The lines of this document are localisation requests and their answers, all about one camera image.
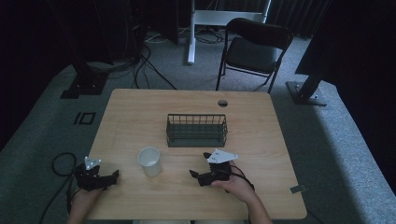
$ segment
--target plastic cup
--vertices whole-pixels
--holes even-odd
[[[156,176],[163,168],[161,167],[160,151],[155,147],[145,147],[137,156],[146,176]]]

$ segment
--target wooden table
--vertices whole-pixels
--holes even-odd
[[[220,107],[219,100],[228,106]],[[89,219],[247,219],[248,210],[222,189],[200,187],[189,170],[209,171],[203,153],[213,147],[168,147],[167,114],[225,114],[227,142],[220,148],[255,185],[271,218],[304,218],[297,186],[271,97],[263,92],[114,90],[92,145],[100,175],[120,170]],[[161,151],[163,171],[146,177],[137,161],[143,147]]]

